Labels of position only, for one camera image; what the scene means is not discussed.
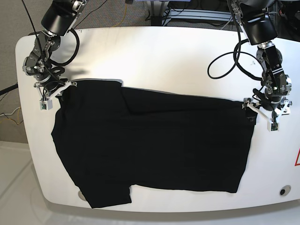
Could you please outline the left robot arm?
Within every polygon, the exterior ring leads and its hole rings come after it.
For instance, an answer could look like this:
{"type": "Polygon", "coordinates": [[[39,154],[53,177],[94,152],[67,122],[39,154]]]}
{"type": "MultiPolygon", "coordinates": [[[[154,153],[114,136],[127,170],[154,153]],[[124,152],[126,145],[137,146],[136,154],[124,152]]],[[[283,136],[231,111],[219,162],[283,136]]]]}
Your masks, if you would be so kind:
{"type": "Polygon", "coordinates": [[[286,99],[292,90],[292,81],[282,68],[281,52],[272,42],[278,36],[268,12],[272,3],[271,0],[229,0],[227,5],[234,25],[241,28],[246,36],[245,40],[239,39],[231,53],[233,67],[259,81],[264,88],[264,92],[254,89],[253,99],[256,102],[248,98],[243,108],[257,112],[266,119],[271,130],[276,130],[280,117],[289,113],[289,106],[292,104],[286,99]],[[251,74],[240,65],[241,46],[244,43],[257,46],[255,58],[262,66],[261,77],[251,74]]]}

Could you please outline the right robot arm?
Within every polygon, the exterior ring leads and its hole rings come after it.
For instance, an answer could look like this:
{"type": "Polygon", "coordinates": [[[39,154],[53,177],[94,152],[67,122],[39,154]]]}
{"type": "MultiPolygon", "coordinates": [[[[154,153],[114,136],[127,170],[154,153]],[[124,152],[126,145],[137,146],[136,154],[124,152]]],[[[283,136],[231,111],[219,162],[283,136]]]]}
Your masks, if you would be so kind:
{"type": "Polygon", "coordinates": [[[22,69],[26,75],[36,79],[34,86],[38,88],[42,101],[46,101],[49,96],[54,96],[55,91],[62,92],[62,88],[69,84],[67,79],[60,79],[59,76],[65,72],[64,67],[78,54],[80,40],[73,25],[87,3],[87,0],[52,1],[41,21],[44,29],[40,32],[34,31],[36,37],[34,48],[24,60],[22,69]],[[70,59],[58,63],[51,59],[51,55],[60,47],[61,37],[69,32],[76,39],[75,51],[70,59]]]}

